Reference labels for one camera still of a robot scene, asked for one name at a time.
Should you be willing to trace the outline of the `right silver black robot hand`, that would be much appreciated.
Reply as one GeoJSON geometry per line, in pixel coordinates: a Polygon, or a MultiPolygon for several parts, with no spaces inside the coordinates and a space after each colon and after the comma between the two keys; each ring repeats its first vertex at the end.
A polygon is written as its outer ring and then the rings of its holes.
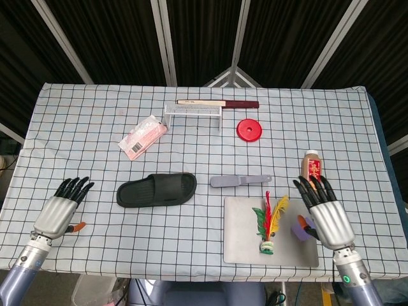
{"type": "Polygon", "coordinates": [[[293,183],[315,224],[316,238],[333,251],[351,247],[354,231],[328,180],[299,176],[293,183]]]}

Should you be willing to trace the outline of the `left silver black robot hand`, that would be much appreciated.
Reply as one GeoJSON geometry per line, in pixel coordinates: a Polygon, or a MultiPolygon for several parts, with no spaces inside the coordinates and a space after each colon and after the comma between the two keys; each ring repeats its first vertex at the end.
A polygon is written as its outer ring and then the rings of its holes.
{"type": "Polygon", "coordinates": [[[89,177],[67,178],[57,188],[54,195],[44,204],[36,222],[34,233],[55,240],[67,233],[82,230],[85,222],[71,224],[71,220],[81,202],[93,187],[89,177]]]}

